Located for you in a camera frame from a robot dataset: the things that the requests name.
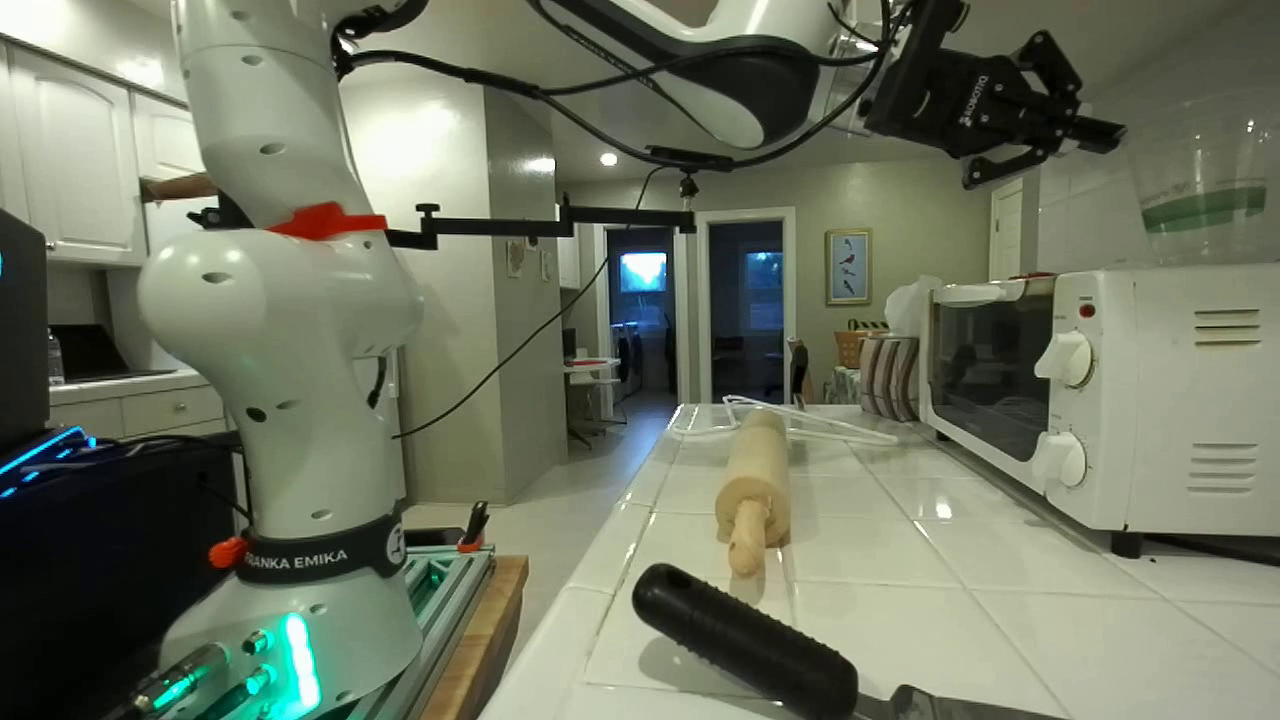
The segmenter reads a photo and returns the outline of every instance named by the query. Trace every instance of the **picture frame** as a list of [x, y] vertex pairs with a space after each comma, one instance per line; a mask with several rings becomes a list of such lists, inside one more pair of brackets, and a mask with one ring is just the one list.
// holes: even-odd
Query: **picture frame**
[[831, 228], [825, 236], [825, 275], [827, 304], [868, 304], [870, 298], [870, 231], [868, 228]]

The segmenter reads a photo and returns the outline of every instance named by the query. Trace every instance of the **white microwave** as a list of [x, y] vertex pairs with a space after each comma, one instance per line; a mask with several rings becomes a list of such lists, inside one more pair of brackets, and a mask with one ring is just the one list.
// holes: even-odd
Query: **white microwave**
[[1280, 537], [1280, 264], [939, 285], [919, 414], [1096, 533]]

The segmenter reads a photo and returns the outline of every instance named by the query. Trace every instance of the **black handle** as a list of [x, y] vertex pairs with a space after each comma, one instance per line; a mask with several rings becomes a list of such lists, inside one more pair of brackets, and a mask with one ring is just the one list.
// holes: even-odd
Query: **black handle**
[[855, 706], [855, 669], [841, 650], [672, 564], [652, 564], [637, 579], [631, 609], [794, 717], [831, 720]]

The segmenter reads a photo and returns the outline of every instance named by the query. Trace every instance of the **knife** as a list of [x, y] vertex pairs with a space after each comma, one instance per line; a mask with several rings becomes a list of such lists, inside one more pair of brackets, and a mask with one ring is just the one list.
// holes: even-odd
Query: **knife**
[[858, 696], [855, 669], [827, 643], [754, 613], [750, 604], [688, 576], [675, 564], [652, 564], [631, 589], [643, 625], [672, 636], [707, 662], [750, 685], [766, 699], [811, 720], [1052, 720], [1022, 706], [931, 696], [901, 685], [887, 699]]

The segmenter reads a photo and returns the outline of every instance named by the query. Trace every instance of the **white countertop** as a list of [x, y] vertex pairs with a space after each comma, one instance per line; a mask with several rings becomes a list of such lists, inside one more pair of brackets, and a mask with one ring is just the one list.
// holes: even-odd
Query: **white countertop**
[[831, 643], [868, 696], [914, 685], [1075, 720], [1280, 711], [1280, 567], [1159, 542], [1118, 560], [931, 441], [790, 424], [790, 546], [766, 554], [764, 591], [730, 589], [713, 519], [728, 433], [724, 407], [672, 414], [486, 720], [789, 717], [637, 620], [631, 585], [659, 560]]
[[112, 401], [112, 395], [136, 395], [136, 391], [176, 391], [176, 388], [202, 388], [208, 381], [192, 366], [178, 370], [157, 370], [157, 376], [112, 376], [112, 381], [86, 381], [86, 385], [53, 385], [49, 403], [86, 403], [86, 401]]

